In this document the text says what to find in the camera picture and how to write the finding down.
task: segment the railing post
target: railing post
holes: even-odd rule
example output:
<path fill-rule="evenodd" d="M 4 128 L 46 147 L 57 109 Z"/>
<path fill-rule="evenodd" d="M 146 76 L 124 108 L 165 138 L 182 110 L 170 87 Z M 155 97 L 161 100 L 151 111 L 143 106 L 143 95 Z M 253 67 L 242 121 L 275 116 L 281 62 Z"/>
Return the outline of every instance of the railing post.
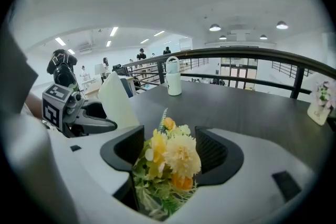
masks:
<path fill-rule="evenodd" d="M 163 75 L 162 62 L 157 63 L 157 70 L 159 72 L 160 84 L 163 84 L 164 83 L 164 75 Z"/>
<path fill-rule="evenodd" d="M 297 99 L 300 93 L 303 75 L 305 73 L 305 69 L 302 67 L 297 67 L 295 81 L 294 81 L 294 89 L 292 90 L 292 93 L 290 94 L 290 97 L 293 99 Z"/>

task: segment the artificial flower bouquet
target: artificial flower bouquet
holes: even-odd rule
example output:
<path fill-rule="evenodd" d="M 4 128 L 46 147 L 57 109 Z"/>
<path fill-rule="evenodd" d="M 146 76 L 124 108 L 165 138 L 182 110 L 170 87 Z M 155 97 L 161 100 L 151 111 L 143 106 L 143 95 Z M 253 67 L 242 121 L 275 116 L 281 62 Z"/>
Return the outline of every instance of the artificial flower bouquet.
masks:
<path fill-rule="evenodd" d="M 170 216 L 188 201 L 196 191 L 193 176 L 201 170 L 188 125 L 177 126 L 166 113 L 133 167 L 138 200 L 154 219 Z"/>
<path fill-rule="evenodd" d="M 324 125 L 329 113 L 336 108 L 336 81 L 317 84 L 311 95 L 314 97 L 308 115 L 319 125 Z"/>

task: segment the dark gray table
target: dark gray table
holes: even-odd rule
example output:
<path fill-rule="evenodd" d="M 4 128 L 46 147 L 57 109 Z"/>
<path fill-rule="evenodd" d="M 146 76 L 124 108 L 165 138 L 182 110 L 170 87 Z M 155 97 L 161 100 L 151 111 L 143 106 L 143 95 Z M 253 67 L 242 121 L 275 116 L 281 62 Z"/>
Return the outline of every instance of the dark gray table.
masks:
<path fill-rule="evenodd" d="M 208 126 L 264 138 L 282 146 L 317 170 L 333 143 L 326 123 L 317 125 L 307 116 L 309 103 L 273 94 L 182 81 L 182 94 L 168 95 L 165 84 L 130 99 L 145 138 L 150 139 L 162 113 L 177 125 Z"/>

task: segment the white water bottle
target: white water bottle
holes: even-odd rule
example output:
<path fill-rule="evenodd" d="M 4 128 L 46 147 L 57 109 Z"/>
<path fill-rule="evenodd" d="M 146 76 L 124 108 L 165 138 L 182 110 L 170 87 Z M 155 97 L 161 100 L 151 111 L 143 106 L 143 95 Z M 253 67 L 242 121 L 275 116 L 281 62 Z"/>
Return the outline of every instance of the white water bottle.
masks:
<path fill-rule="evenodd" d="M 182 93 L 180 61 L 175 56 L 170 56 L 166 61 L 166 80 L 169 95 Z"/>

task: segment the white ceiling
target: white ceiling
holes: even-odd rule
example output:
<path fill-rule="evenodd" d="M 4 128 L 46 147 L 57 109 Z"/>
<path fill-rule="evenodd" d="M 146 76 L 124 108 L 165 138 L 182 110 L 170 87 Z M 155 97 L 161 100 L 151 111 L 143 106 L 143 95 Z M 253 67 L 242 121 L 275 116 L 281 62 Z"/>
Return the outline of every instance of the white ceiling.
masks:
<path fill-rule="evenodd" d="M 277 30 L 279 20 L 289 29 Z M 209 32 L 213 23 L 222 31 Z M 318 0 L 18 0 L 12 21 L 14 36 L 24 49 L 53 46 L 57 36 L 75 49 L 87 43 L 103 49 L 109 30 L 98 33 L 98 26 L 113 25 L 121 27 L 112 40 L 114 48 L 140 46 L 139 41 L 160 30 L 214 42 L 222 34 L 245 29 L 251 32 L 247 40 L 259 41 L 266 34 L 270 42 L 277 42 L 330 27 Z M 235 36 L 228 35 L 228 40 Z"/>

